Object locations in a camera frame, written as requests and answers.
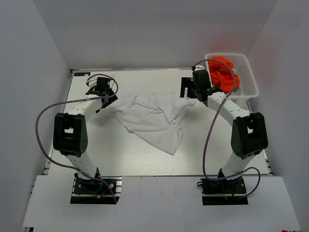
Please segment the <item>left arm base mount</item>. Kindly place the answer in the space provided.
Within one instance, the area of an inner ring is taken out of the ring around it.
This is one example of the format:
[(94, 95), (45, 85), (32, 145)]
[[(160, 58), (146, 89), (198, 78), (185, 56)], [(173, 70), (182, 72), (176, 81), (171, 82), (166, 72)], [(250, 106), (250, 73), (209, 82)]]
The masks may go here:
[(70, 204), (116, 204), (120, 198), (122, 177), (102, 178), (108, 185), (90, 179), (74, 178)]

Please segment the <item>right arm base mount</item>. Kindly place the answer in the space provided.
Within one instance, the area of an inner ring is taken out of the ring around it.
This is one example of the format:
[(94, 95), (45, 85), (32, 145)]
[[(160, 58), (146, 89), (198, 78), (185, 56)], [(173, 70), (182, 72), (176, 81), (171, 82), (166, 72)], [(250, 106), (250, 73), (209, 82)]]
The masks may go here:
[(244, 179), (210, 181), (205, 178), (197, 182), (201, 188), (204, 206), (248, 205)]

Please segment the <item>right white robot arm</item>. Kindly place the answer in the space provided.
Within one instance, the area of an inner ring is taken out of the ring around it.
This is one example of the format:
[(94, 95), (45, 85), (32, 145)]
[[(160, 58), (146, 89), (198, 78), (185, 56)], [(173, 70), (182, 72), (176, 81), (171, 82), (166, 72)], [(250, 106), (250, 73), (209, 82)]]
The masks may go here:
[(206, 70), (192, 73), (192, 77), (181, 79), (180, 97), (197, 99), (206, 107), (214, 110), (214, 120), (223, 117), (232, 127), (232, 154), (217, 178), (206, 176), (209, 181), (218, 181), (218, 188), (225, 193), (235, 188), (235, 179), (248, 171), (248, 163), (268, 147), (267, 130), (264, 116), (251, 113), (229, 99), (229, 95), (211, 86)]

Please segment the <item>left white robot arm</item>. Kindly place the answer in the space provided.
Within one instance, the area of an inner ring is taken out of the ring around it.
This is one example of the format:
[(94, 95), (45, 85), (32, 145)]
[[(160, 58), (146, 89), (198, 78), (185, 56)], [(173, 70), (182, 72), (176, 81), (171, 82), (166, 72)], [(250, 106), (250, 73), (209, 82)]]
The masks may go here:
[(95, 74), (86, 80), (88, 91), (85, 100), (65, 113), (58, 113), (54, 120), (53, 147), (65, 156), (77, 171), (77, 177), (87, 179), (85, 187), (92, 193), (101, 190), (102, 181), (98, 168), (91, 161), (87, 121), (118, 99), (117, 90), (112, 90), (108, 75)]

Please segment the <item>white t shirt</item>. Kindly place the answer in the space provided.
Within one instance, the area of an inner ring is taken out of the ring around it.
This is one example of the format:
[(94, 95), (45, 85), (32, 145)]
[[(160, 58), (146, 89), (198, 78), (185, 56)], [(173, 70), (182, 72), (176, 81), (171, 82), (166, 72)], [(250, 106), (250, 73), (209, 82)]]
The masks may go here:
[(129, 93), (120, 95), (111, 110), (129, 133), (174, 155), (183, 137), (181, 122), (195, 103), (178, 92)]

